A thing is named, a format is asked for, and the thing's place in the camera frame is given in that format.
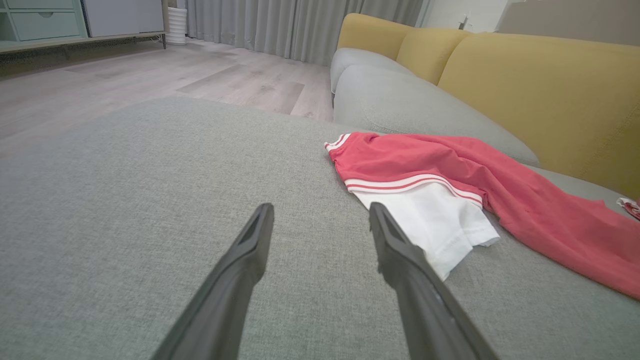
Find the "red garment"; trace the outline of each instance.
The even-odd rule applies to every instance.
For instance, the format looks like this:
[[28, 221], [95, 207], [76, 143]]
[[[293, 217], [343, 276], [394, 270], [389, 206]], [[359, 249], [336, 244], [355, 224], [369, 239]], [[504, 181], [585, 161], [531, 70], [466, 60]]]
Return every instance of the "red garment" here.
[[640, 299], [640, 222], [565, 193], [478, 139], [351, 133], [325, 147], [348, 190], [401, 192], [437, 181], [481, 199], [531, 249]]

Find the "sofa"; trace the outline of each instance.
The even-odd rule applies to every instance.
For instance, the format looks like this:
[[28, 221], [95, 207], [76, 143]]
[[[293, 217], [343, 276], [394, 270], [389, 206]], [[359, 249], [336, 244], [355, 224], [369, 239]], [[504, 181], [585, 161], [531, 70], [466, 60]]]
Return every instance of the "sofa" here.
[[[358, 130], [167, 98], [1, 158], [0, 358], [150, 358], [255, 207], [272, 202], [239, 358], [407, 359], [368, 212], [323, 146]], [[619, 193], [531, 168], [630, 216]], [[640, 356], [640, 302], [488, 218], [500, 240], [445, 285], [501, 359]]]
[[527, 165], [640, 197], [640, 47], [345, 17], [334, 121], [479, 138]]

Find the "gray curtain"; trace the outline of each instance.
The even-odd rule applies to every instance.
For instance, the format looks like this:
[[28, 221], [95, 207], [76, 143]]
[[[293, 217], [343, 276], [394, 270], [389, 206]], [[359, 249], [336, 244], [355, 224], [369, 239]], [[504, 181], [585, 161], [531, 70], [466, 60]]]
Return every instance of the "gray curtain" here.
[[413, 26], [421, 4], [422, 0], [188, 0], [188, 34], [329, 65], [348, 13]]

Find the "ribbed white vase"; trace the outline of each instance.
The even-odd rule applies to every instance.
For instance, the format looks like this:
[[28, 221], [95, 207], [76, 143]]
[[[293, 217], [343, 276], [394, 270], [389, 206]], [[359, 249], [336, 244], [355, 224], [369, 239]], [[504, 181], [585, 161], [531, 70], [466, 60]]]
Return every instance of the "ribbed white vase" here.
[[166, 35], [167, 44], [186, 45], [187, 38], [187, 10], [169, 8], [169, 33]]

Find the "gray seat cushion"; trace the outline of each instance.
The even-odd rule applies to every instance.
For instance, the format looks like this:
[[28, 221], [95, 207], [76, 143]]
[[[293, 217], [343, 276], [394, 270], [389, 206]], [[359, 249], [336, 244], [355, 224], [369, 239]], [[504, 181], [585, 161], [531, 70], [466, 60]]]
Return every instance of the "gray seat cushion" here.
[[517, 137], [434, 84], [373, 67], [353, 65], [342, 73], [333, 121], [379, 133], [469, 136], [521, 163], [540, 164]]
[[372, 53], [371, 51], [352, 49], [349, 47], [343, 47], [336, 50], [331, 60], [331, 92], [335, 94], [335, 87], [338, 85], [338, 79], [344, 71], [351, 65], [368, 65], [377, 69], [385, 69], [389, 71], [399, 72], [401, 74], [407, 74], [411, 76], [413, 73], [406, 67], [398, 64], [394, 60], [387, 58], [384, 55], [378, 53]]
[[[239, 358], [407, 358], [367, 212], [323, 148], [353, 130], [161, 99], [1, 159], [0, 358], [148, 359], [265, 201], [271, 250]], [[536, 171], [619, 211], [616, 193]], [[500, 233], [446, 284], [501, 358], [640, 354], [638, 301]]]

